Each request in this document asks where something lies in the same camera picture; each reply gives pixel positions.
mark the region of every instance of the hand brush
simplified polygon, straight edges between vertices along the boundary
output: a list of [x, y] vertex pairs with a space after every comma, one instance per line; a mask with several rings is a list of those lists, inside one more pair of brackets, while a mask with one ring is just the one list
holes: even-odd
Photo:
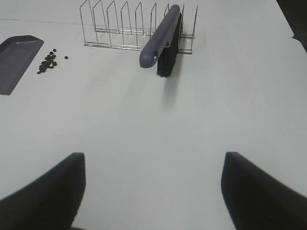
[[237, 152], [228, 152], [222, 194], [237, 230], [306, 230], [307, 198]]
[[150, 68], [158, 62], [157, 74], [169, 77], [178, 53], [180, 28], [180, 7], [173, 5], [141, 51], [140, 66]]
[[84, 189], [84, 154], [73, 153], [0, 200], [0, 230], [70, 230]]

